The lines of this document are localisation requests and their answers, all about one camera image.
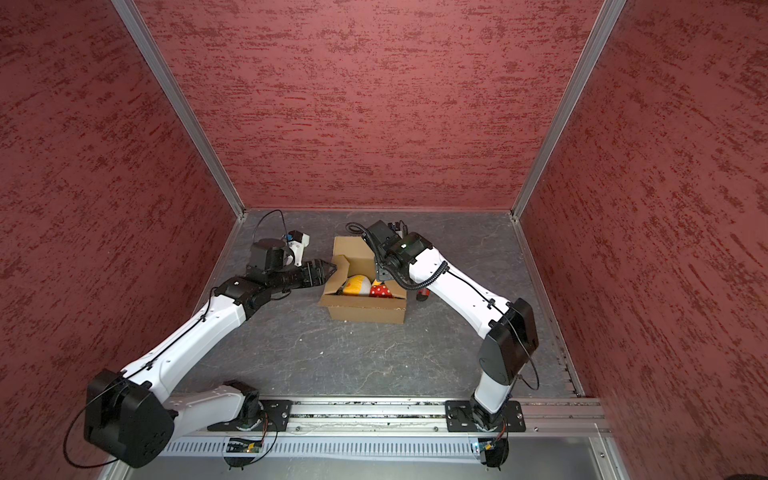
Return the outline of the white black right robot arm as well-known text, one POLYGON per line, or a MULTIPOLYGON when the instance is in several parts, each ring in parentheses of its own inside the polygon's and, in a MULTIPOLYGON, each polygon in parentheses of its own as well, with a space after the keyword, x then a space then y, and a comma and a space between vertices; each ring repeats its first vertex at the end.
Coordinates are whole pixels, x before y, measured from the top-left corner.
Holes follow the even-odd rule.
POLYGON ((402 222, 378 221, 368 227, 350 222, 346 230, 372 251, 377 279, 393 280, 408 291, 429 290, 482 339, 481 377, 469 400, 469 415, 477 429, 498 430, 513 384, 525 366, 534 365, 539 340, 532 306, 484 288, 402 222))

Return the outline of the brown cardboard express box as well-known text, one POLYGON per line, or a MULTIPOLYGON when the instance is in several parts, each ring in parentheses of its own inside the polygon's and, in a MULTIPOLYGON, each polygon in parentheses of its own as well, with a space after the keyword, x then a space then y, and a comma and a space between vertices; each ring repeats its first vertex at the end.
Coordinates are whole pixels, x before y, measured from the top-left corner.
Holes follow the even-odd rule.
POLYGON ((318 303, 326 307, 333 320, 401 325, 405 322, 407 293, 394 281, 383 282, 393 298, 372 298, 338 295, 337 290, 353 275, 365 275, 377 280, 374 255, 360 237, 337 236, 334 239, 332 262, 336 273, 325 284, 318 303))

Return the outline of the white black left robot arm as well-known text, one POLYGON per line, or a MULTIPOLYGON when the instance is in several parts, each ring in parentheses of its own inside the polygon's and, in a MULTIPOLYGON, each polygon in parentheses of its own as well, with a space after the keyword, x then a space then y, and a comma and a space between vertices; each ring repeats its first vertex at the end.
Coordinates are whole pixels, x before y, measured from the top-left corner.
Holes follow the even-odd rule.
POLYGON ((212 288, 201 309, 148 353, 118 372, 103 370, 89 382, 85 441, 139 468, 170 442, 211 425, 267 430, 259 393, 243 382, 228 381, 197 394, 174 391, 210 350, 263 306, 294 290, 323 286, 336 270, 322 259, 296 259, 281 240, 254 243, 244 275, 212 288))

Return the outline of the yellow white object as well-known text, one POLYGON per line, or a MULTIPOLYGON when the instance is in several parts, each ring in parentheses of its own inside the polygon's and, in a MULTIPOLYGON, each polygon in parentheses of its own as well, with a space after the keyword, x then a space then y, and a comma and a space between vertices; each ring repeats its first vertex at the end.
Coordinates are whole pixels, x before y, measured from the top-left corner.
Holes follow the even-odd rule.
POLYGON ((391 290, 385 283, 378 280, 370 280, 365 275, 353 275, 348 277, 337 290, 337 294, 372 298, 393 298, 391 290))

